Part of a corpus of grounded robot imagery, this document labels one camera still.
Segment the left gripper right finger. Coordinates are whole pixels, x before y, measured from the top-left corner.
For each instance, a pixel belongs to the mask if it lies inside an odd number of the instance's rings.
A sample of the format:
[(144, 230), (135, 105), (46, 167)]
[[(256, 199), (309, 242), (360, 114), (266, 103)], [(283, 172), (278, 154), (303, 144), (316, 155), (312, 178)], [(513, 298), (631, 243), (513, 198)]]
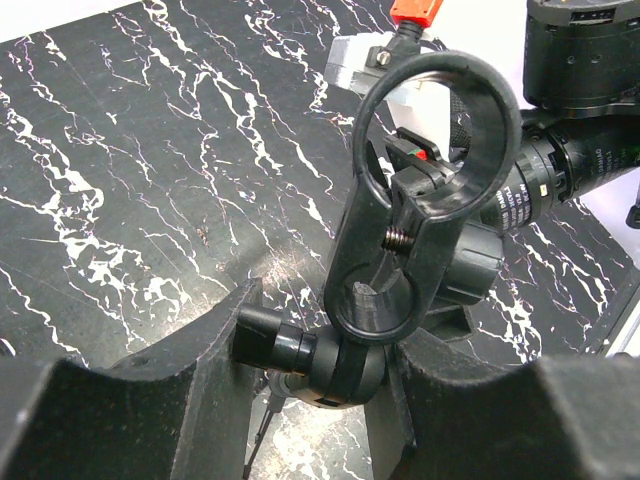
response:
[(418, 330), (393, 349), (365, 419), (378, 479), (635, 479), (639, 362), (503, 370)]

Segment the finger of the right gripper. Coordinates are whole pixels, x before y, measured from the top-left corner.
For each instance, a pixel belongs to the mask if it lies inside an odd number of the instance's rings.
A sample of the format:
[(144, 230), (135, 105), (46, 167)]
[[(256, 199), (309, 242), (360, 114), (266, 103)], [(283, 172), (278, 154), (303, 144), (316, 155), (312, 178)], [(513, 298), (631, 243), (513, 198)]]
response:
[(454, 153), (452, 161), (446, 160), (434, 142), (404, 127), (387, 135), (384, 146), (395, 174), (414, 167), (428, 178), (429, 189), (449, 183), (462, 169), (466, 157), (466, 151), (462, 150)]

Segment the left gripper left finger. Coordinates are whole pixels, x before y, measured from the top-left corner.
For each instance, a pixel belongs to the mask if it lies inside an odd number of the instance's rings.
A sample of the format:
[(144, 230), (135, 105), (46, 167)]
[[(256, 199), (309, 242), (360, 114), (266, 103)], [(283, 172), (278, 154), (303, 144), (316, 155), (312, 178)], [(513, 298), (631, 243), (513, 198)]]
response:
[(108, 369), (1, 360), (5, 479), (238, 479), (255, 372), (231, 346), (244, 282), (212, 310)]

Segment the black tripod mic stand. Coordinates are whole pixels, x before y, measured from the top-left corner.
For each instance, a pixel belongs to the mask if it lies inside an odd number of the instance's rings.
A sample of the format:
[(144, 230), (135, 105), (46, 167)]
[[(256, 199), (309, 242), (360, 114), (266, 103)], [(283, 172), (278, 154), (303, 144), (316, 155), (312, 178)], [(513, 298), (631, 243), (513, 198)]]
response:
[[(424, 76), (470, 105), (476, 134), (462, 169), (429, 189), (414, 167), (385, 190), (373, 173), (367, 131), (377, 105), (402, 82)], [(234, 358), (273, 370), (278, 388), (328, 408), (366, 405), (389, 380), (393, 349), (418, 330), (437, 298), (460, 303), (497, 261), (499, 239), (472, 215), (514, 163), (520, 114), (504, 79), (460, 52), (422, 54), (391, 69), (364, 98), (353, 131), (356, 184), (324, 287), (330, 326), (305, 332), (270, 310), (244, 306)]]

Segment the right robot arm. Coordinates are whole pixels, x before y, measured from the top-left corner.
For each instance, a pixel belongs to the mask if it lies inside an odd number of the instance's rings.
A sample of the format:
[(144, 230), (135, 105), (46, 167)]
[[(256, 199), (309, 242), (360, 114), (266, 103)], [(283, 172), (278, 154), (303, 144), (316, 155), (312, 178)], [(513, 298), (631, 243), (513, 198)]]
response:
[(479, 212), (500, 233), (638, 167), (638, 2), (528, 2), (523, 86), (521, 150)]

